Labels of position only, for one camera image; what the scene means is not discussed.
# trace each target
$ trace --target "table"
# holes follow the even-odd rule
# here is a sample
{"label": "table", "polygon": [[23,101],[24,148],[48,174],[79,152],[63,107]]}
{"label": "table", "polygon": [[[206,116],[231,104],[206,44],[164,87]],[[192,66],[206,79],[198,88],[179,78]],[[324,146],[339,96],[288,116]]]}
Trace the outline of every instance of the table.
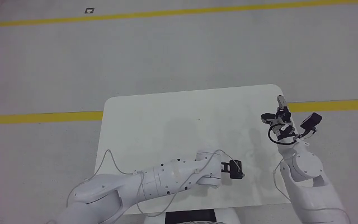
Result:
{"label": "table", "polygon": [[[112,97],[105,103],[96,169],[106,149],[120,169],[131,172],[173,158],[195,158],[201,148],[221,148],[242,161],[245,177],[231,180],[222,174],[217,189],[196,185],[180,192],[168,211],[288,203],[272,180],[282,157],[267,137],[269,126],[261,122],[261,114],[276,112],[278,95],[279,87],[259,85]],[[99,173],[117,174],[110,156]],[[285,191],[280,172],[276,175]],[[148,213],[160,212],[171,197],[140,206]],[[133,206],[125,214],[136,213]]]}

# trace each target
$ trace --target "yellow floor stripe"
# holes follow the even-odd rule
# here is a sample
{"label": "yellow floor stripe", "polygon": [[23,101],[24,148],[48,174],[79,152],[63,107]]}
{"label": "yellow floor stripe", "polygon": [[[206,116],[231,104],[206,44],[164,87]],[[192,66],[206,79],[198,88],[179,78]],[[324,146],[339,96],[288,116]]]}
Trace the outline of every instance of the yellow floor stripe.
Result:
{"label": "yellow floor stripe", "polygon": [[[291,102],[291,112],[358,110],[358,100]],[[0,115],[0,124],[81,122],[102,120],[103,111],[52,114]]]}
{"label": "yellow floor stripe", "polygon": [[291,102],[289,109],[291,112],[358,110],[358,100]]}
{"label": "yellow floor stripe", "polygon": [[256,4],[256,5],[249,5],[249,6],[227,6],[227,7],[213,7],[213,8],[194,8],[194,9],[186,9],[186,10],[137,12],[137,13],[126,13],[126,14],[81,16],[81,17],[69,17],[69,18],[46,18],[42,20],[0,22],[0,26],[26,26],[26,25],[58,24],[58,23],[69,23],[69,22],[88,22],[88,21],[98,21],[98,20],[121,20],[126,18],[189,15],[189,14],[202,14],[202,13],[214,13],[214,12],[237,12],[237,11],[250,11],[250,10],[273,10],[279,8],[329,6],[329,5],[337,5],[337,4],[358,4],[358,0],[318,0],[318,1],[307,1],[307,2]]}

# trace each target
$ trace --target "black cable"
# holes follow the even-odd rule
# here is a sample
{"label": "black cable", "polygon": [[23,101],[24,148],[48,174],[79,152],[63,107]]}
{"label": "black cable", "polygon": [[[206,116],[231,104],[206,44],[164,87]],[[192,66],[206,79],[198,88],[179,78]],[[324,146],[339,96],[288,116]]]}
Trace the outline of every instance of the black cable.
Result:
{"label": "black cable", "polygon": [[[268,134],[267,134],[267,136],[268,136],[268,138],[270,139],[270,141],[273,142],[273,143],[276,143],[276,144],[281,144],[281,145],[283,145],[283,146],[290,146],[290,145],[296,143],[296,142],[297,142],[296,140],[293,140],[292,142],[289,142],[289,143],[284,143],[284,142],[275,141],[275,140],[273,140],[273,139],[271,138],[271,131],[273,130],[273,128],[276,127],[276,126],[280,126],[280,125],[285,125],[285,124],[281,124],[281,123],[274,124],[274,125],[272,125],[272,126],[268,129]],[[303,134],[298,134],[297,136],[298,136],[299,138],[301,138],[301,137],[306,136],[309,132],[310,132],[310,130],[305,130]]]}

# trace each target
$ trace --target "floor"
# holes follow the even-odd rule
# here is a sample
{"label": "floor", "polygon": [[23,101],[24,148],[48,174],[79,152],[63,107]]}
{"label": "floor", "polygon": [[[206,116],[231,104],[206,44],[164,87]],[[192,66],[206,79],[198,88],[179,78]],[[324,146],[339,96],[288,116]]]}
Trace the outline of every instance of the floor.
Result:
{"label": "floor", "polygon": [[[289,102],[358,99],[355,4],[3,25],[80,17],[87,7],[96,16],[283,2],[293,1],[2,0],[0,115],[98,111],[113,96],[268,83]],[[358,223],[358,113],[320,114],[310,149]],[[100,129],[100,121],[0,124],[0,223],[56,217],[72,187],[93,174]],[[242,223],[300,223],[290,204],[236,210]]]}

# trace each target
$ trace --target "white cable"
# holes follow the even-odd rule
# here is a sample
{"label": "white cable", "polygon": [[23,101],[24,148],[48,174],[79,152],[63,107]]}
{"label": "white cable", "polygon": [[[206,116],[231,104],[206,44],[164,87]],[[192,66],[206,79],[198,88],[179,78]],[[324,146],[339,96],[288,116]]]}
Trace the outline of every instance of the white cable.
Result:
{"label": "white cable", "polygon": [[[218,151],[222,151],[225,155],[227,155],[229,158],[231,158],[231,159],[234,161],[234,163],[236,164],[236,166],[240,169],[240,166],[237,164],[237,162],[236,162],[231,156],[229,156],[226,152],[224,152],[223,150],[216,150],[216,151],[214,151],[213,154],[210,156],[209,160],[206,162],[206,164],[204,165],[204,167],[200,169],[199,173],[200,173],[201,171],[203,171],[203,169],[206,168],[206,166],[209,164],[210,160],[213,158],[213,156],[215,155],[215,153],[218,152]],[[195,173],[193,172],[192,174],[190,174],[189,177],[180,185],[180,187],[179,187],[178,190],[175,192],[175,194],[173,195],[172,199],[170,200],[170,202],[168,203],[168,205],[165,207],[165,209],[164,209],[163,211],[159,212],[158,214],[148,215],[148,214],[144,213],[144,212],[139,208],[139,204],[138,204],[138,196],[139,196],[140,187],[143,185],[143,181],[144,181],[144,173],[141,171],[141,172],[140,172],[140,176],[141,176],[142,180],[141,180],[141,182],[140,182],[140,184],[139,184],[138,191],[137,191],[137,193],[136,193],[136,206],[137,206],[138,210],[139,210],[143,215],[145,215],[145,216],[147,216],[147,217],[157,217],[157,216],[160,216],[161,214],[163,214],[163,213],[169,208],[169,206],[172,204],[172,202],[173,202],[175,196],[180,192],[180,189],[181,189],[181,188],[184,186],[184,184],[190,179],[190,177],[193,176],[193,174],[195,174]]]}
{"label": "white cable", "polygon": [[[289,198],[285,193],[283,193],[283,192],[277,187],[277,184],[276,184],[276,179],[275,179],[276,170],[277,170],[277,168],[280,166],[280,164],[283,162],[283,160],[284,160],[284,159],[282,159],[282,160],[279,162],[279,164],[276,166],[276,168],[275,168],[275,169],[273,170],[273,172],[272,172],[272,173],[274,174],[274,184],[275,184],[276,189],[277,189],[283,196],[285,196],[285,198],[287,198],[287,200],[289,200],[290,202],[292,202],[292,201],[290,200],[290,198]],[[343,209],[340,209],[340,208],[308,209],[308,208],[303,208],[303,207],[301,207],[301,209],[302,209],[302,210],[306,210],[306,211],[339,210],[339,211],[343,212],[343,213],[347,216],[348,222],[349,222],[349,224],[351,224],[351,218],[349,217],[348,213],[347,213],[346,211],[344,211]]]}
{"label": "white cable", "polygon": [[101,161],[101,163],[100,163],[100,166],[98,167],[98,169],[97,169],[97,171],[95,172],[95,174],[94,174],[93,176],[91,176],[90,178],[84,180],[83,182],[77,184],[77,185],[76,185],[74,188],[72,188],[72,190],[69,192],[69,194],[68,194],[68,196],[67,196],[67,200],[66,200],[66,208],[68,207],[68,199],[69,199],[69,196],[71,195],[72,191],[73,191],[76,187],[78,187],[78,186],[80,186],[80,185],[82,185],[82,184],[84,184],[84,183],[90,181],[90,180],[91,180],[92,178],[94,178],[94,177],[96,176],[96,174],[99,172],[99,170],[100,170],[100,168],[101,168],[101,166],[102,166],[102,164],[103,164],[103,162],[104,162],[104,160],[105,160],[105,157],[106,157],[107,152],[109,152],[109,153],[111,154],[111,157],[112,157],[112,161],[113,161],[113,163],[114,163],[114,166],[116,167],[116,169],[117,169],[121,174],[132,175],[132,173],[129,173],[129,172],[122,172],[122,171],[118,168],[118,166],[117,166],[117,164],[116,164],[116,161],[115,161],[114,158],[113,158],[113,154],[112,154],[111,150],[106,150],[105,154],[103,155],[103,158],[102,158],[102,161]]}

